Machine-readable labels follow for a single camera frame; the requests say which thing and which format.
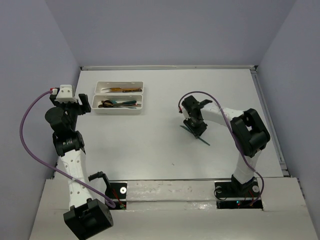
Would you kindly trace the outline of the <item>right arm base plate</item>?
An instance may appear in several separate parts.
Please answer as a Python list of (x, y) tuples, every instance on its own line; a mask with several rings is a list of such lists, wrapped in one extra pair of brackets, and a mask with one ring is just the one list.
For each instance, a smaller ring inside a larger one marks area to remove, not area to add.
[(263, 209), (260, 198), (252, 203), (260, 194), (260, 188), (256, 180), (248, 190), (242, 193), (237, 193), (232, 189), (230, 181), (218, 181), (214, 183), (213, 194), (216, 198), (218, 210)]

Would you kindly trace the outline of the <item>teal plastic knife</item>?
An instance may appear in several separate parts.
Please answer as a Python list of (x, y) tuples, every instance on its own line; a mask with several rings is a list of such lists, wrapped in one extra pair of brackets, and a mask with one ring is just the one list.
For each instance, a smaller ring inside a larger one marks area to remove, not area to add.
[(186, 126), (180, 125), (180, 127), (186, 130), (187, 132), (191, 133), (197, 140), (200, 140), (202, 143), (206, 144), (207, 146), (211, 146), (207, 141), (205, 141), (201, 137), (196, 137)]

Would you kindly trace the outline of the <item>teal plastic spoon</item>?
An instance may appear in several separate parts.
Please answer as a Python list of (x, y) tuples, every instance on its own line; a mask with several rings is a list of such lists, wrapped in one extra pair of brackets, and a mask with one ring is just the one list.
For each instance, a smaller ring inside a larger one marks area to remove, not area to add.
[(111, 101), (111, 100), (105, 100), (102, 102), (102, 105), (106, 108), (111, 108), (111, 107), (117, 107), (120, 105), (123, 105), (122, 102), (116, 102), (116, 101)]

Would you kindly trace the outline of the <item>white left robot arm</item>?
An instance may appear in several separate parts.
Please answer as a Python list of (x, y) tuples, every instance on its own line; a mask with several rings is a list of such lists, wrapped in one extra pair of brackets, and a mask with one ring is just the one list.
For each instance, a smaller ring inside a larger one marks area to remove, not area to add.
[(114, 225), (108, 206), (89, 189), (85, 143), (76, 130), (78, 116), (90, 113), (91, 107), (84, 93), (79, 98), (51, 93), (49, 99), (53, 107), (45, 113), (45, 120), (53, 130), (53, 144), (68, 177), (69, 211), (63, 220), (79, 240), (87, 240)]

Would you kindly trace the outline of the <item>black spoon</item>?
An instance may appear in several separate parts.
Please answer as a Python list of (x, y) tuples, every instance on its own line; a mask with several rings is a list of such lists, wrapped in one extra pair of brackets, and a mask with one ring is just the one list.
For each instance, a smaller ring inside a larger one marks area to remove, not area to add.
[(102, 101), (101, 103), (102, 103), (103, 108), (116, 108), (116, 107), (118, 107), (117, 102), (111, 101), (111, 100), (105, 100), (105, 101)]

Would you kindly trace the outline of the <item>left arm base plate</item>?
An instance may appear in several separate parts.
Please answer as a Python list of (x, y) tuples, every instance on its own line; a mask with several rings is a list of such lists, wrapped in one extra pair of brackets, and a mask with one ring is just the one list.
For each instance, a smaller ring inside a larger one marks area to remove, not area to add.
[(106, 188), (105, 194), (115, 203), (111, 210), (127, 209), (128, 183), (126, 181), (111, 181), (110, 187)]

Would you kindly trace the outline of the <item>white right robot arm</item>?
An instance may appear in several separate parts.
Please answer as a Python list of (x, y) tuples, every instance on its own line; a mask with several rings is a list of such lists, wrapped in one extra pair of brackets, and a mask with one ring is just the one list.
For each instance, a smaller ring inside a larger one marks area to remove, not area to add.
[(248, 110), (234, 110), (222, 107), (212, 95), (203, 91), (210, 99), (196, 100), (189, 92), (178, 101), (178, 112), (184, 116), (183, 124), (195, 138), (200, 139), (207, 130), (205, 121), (210, 121), (228, 129), (239, 152), (236, 168), (231, 175), (230, 190), (235, 196), (242, 196), (254, 186), (258, 158), (271, 140), (271, 136), (259, 113)]

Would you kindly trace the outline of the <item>orange plastic knife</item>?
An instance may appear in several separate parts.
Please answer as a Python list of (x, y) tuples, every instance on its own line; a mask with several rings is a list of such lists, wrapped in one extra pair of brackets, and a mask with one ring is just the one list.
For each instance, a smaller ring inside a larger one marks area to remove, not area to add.
[(109, 90), (111, 92), (121, 92), (122, 90), (126, 90), (126, 89), (141, 89), (140, 87), (127, 87), (127, 88), (123, 88), (123, 87), (112, 87), (109, 88)]

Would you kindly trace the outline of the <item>gold spoon teal handle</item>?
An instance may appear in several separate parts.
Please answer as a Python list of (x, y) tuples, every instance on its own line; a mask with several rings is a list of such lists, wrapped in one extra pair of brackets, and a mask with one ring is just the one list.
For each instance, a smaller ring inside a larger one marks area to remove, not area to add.
[(135, 106), (137, 104), (136, 100), (131, 100), (131, 101), (124, 101), (124, 102), (118, 102), (118, 106)]

